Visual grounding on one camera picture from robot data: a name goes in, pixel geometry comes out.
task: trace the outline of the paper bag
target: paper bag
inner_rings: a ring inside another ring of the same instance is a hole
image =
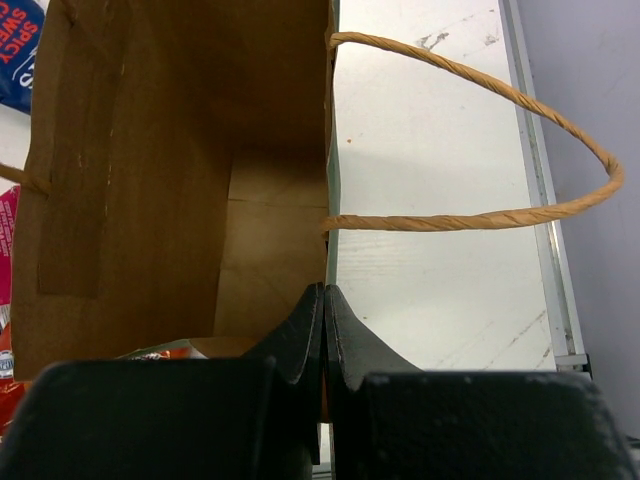
[[[262,338],[322,281],[327,0],[52,0],[14,245],[16,378]]]

